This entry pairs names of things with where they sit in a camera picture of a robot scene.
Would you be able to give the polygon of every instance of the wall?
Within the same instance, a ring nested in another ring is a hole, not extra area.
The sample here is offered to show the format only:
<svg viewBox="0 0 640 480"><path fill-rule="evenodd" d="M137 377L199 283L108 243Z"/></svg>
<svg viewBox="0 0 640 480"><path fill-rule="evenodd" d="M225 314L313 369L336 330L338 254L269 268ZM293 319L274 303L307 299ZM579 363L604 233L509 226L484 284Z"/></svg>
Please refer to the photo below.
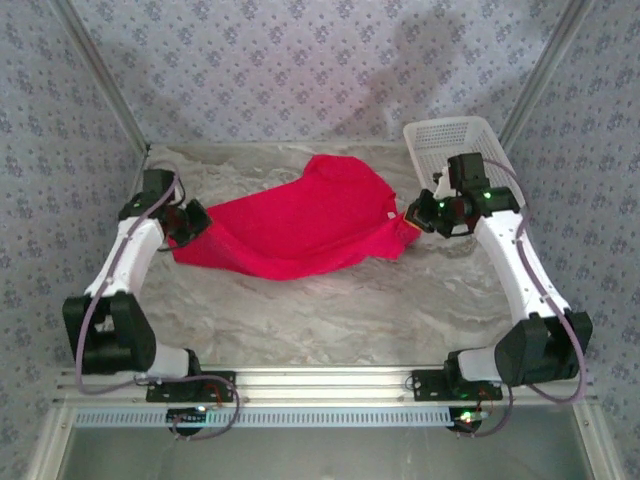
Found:
<svg viewBox="0 0 640 480"><path fill-rule="evenodd" d="M151 143L498 132L565 1L77 0Z"/></svg>
<svg viewBox="0 0 640 480"><path fill-rule="evenodd" d="M640 478L640 5L596 2L510 157L550 275L591 313L590 371Z"/></svg>
<svg viewBox="0 0 640 480"><path fill-rule="evenodd" d="M70 365L61 305L113 241L140 164L47 2L0 2L0 478L22 478Z"/></svg>

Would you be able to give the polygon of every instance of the aluminum frame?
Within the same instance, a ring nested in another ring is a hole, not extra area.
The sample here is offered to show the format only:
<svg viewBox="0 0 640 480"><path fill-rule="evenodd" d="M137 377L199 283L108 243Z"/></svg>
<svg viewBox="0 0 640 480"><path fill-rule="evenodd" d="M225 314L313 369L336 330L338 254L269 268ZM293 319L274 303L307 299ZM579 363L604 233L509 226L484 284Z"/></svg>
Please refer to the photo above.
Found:
<svg viewBox="0 0 640 480"><path fill-rule="evenodd" d="M406 407L424 405L415 402L405 386L415 369L439 369L440 366L397 367L224 367L237 372L237 388L243 408L254 407ZM204 366L204 370L221 370ZM131 373L114 376L85 376L88 387L114 385L131 379ZM140 409L194 406L192 403L149 404L146 388L127 387L99 397L84 396L74 385L72 370L61 370L53 392L53 407L46 416L27 474L27 480L56 479L68 447L73 420L83 407ZM577 382L561 381L545 385L547 392L569 396ZM518 405L548 406L550 403L527 387L514 388ZM496 404L506 404L506 397ZM469 402L429 402L432 406L465 406ZM622 464L613 446L602 408L592 385L582 402L573 405L595 480L624 480Z"/></svg>

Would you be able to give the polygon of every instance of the white plastic basket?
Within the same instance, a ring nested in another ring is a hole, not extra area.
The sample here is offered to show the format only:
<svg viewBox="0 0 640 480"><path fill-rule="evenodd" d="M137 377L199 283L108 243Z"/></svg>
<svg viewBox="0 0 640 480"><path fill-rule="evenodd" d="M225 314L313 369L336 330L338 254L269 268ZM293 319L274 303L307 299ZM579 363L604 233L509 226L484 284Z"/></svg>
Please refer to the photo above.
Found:
<svg viewBox="0 0 640 480"><path fill-rule="evenodd" d="M449 117L409 123L404 138L422 188L435 189L433 174L447 165L447 159L461 153L480 152L513 170L498 137L489 123L480 117ZM485 165L491 186L507 186L522 206L524 197L516 182L494 165Z"/></svg>

